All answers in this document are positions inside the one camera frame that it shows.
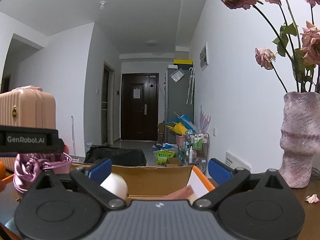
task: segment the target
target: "vase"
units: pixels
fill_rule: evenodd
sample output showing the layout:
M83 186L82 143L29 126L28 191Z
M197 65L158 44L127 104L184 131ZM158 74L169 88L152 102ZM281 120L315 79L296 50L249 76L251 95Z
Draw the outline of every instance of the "vase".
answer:
M320 153L320 95L289 92L284 95L280 147L284 150L280 174L291 188L308 185L313 155Z

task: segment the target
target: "ceiling light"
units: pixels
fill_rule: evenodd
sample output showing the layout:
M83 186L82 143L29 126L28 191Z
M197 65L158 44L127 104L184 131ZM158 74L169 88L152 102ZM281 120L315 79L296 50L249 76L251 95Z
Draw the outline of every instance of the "ceiling light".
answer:
M150 47L157 46L159 43L157 41L148 41L147 45Z
M102 1L100 2L100 10L102 10L104 8L104 5L106 4L106 1Z

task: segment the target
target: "refrigerator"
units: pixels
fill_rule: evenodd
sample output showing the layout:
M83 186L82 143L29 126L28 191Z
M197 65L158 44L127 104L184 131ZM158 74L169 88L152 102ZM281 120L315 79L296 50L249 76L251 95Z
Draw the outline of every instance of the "refrigerator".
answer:
M171 120L177 118L178 115L187 114L190 120L193 122L194 114L194 101L192 100L192 105L190 104L191 91L188 104L188 88L189 88L189 76L191 70L183 70L183 77L175 82L171 75L176 69L168 68L165 75L165 110L164 110L164 122L167 123ZM169 129L164 130L164 141L167 143L176 143L175 134Z

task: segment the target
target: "black fabric cover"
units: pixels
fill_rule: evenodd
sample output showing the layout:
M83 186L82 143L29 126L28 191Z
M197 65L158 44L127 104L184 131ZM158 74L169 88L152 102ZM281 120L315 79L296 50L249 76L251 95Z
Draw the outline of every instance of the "black fabric cover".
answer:
M146 166L147 160L140 149L123 149L110 146L93 145L85 155L85 164L98 163L104 158L111 159L113 165L136 167Z

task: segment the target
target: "pink suitcase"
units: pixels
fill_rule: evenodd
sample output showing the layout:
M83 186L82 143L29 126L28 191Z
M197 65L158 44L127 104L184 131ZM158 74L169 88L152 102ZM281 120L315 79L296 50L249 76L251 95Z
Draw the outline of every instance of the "pink suitcase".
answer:
M0 125L55 129L54 97L35 87L0 94ZM14 160L0 158L6 168L12 171Z

